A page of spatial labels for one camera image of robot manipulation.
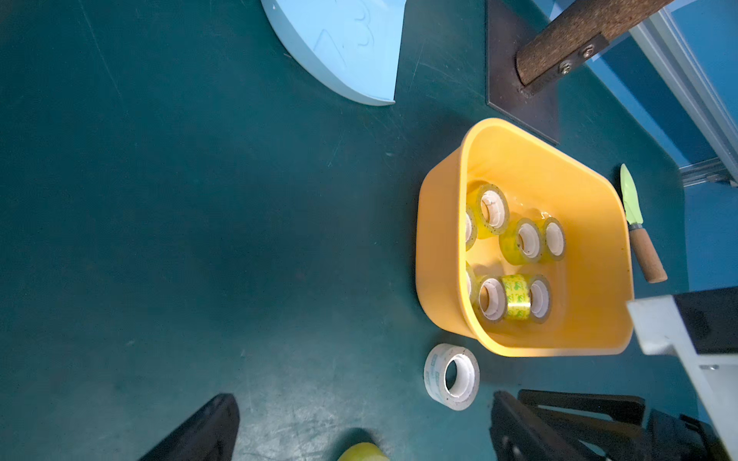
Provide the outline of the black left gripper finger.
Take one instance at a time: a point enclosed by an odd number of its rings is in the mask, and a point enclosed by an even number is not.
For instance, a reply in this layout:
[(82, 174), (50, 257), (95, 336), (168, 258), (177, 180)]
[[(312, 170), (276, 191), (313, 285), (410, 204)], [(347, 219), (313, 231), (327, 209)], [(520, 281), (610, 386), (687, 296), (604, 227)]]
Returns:
[(233, 458), (239, 408), (233, 394), (218, 394), (148, 451), (145, 460), (225, 460)]

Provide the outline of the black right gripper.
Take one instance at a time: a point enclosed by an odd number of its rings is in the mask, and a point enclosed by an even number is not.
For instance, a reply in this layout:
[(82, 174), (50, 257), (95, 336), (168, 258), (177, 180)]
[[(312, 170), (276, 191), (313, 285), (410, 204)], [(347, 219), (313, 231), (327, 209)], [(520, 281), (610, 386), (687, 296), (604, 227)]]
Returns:
[(494, 395), (499, 460), (728, 460), (710, 424), (646, 412), (635, 396), (521, 390)]

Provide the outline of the transparent tape roll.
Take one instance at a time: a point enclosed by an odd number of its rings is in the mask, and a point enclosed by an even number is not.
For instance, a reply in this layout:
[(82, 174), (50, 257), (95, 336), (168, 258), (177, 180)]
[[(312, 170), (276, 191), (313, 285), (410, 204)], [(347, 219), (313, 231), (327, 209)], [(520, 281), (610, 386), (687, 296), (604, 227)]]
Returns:
[(389, 457), (375, 444), (362, 442), (346, 449), (337, 461), (389, 461)]
[(475, 303), (479, 289), (478, 289), (478, 284), (477, 284), (476, 273), (472, 265), (469, 263), (466, 263), (465, 274), (466, 274), (466, 285), (467, 285), (467, 291), (468, 291), (468, 297), (469, 297), (470, 303)]
[(502, 235), (509, 226), (509, 204), (505, 194), (490, 182), (472, 182), (468, 186), (466, 205), (478, 239)]
[(470, 251), (478, 239), (479, 230), (476, 215), (472, 207), (466, 208), (465, 216), (465, 248), (467, 251)]
[(536, 222), (542, 241), (541, 262), (557, 262), (566, 254), (566, 236), (557, 219), (547, 217)]
[(542, 258), (541, 232), (528, 218), (511, 223), (499, 236), (499, 245), (503, 257), (512, 265), (534, 264)]
[(505, 290), (505, 320), (546, 322), (553, 309), (553, 294), (542, 275), (509, 275), (502, 278)]
[(475, 302), (482, 320), (501, 322), (507, 314), (507, 292), (502, 279), (488, 276), (480, 278)]
[(423, 378), (427, 393), (434, 401), (449, 409), (463, 411), (478, 395), (479, 363), (466, 348), (438, 344), (427, 356)]

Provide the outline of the yellow plastic storage box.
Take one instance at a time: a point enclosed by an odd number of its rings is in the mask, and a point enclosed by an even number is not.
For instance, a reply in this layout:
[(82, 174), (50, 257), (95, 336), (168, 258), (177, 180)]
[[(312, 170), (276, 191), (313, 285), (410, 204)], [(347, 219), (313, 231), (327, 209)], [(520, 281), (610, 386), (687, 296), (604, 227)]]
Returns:
[[(561, 260), (514, 265), (497, 236), (466, 243), (467, 198), (487, 183), (501, 190), (513, 219), (557, 219)], [(512, 274), (549, 282), (544, 322), (492, 322), (472, 304), (469, 280)], [(504, 357), (617, 355), (632, 337), (632, 256), (618, 194), (600, 174), (498, 118), (474, 125), (424, 178), (415, 278), (421, 307), (438, 328)]]

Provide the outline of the pink blossom artificial tree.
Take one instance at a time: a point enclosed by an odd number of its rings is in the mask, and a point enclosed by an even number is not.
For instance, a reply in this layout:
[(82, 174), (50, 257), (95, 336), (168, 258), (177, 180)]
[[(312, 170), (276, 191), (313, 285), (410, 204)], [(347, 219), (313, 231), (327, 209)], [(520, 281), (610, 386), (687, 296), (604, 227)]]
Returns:
[(668, 0), (576, 1), (515, 56), (518, 77), (531, 85), (544, 73), (559, 69), (571, 55), (602, 38), (612, 42), (669, 4)]

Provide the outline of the light blue plastic dustpan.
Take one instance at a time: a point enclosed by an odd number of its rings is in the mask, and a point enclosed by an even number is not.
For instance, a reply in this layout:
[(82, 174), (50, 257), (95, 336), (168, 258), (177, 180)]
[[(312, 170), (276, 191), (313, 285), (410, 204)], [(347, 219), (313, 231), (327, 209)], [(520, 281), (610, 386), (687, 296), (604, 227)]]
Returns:
[(321, 84), (354, 102), (395, 103), (404, 1), (263, 1), (288, 54)]

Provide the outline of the dark metal tree base plate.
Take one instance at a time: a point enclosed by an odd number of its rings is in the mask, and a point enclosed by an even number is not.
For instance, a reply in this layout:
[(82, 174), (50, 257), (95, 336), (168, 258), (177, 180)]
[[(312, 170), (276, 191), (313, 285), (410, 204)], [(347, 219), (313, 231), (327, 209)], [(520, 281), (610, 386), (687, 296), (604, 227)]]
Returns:
[(518, 51), (536, 33), (527, 21), (502, 1), (486, 3), (486, 103), (543, 140), (560, 142), (557, 82), (609, 46), (601, 34), (586, 40), (534, 79), (522, 83), (517, 70)]

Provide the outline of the aluminium frame rail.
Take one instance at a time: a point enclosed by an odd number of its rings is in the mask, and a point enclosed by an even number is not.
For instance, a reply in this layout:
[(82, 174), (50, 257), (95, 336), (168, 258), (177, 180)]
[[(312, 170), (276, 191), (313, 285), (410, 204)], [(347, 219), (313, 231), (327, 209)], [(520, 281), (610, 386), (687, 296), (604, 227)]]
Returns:
[(685, 187), (726, 182), (737, 186), (737, 123), (667, 9), (644, 19), (630, 34), (716, 157), (680, 169)]

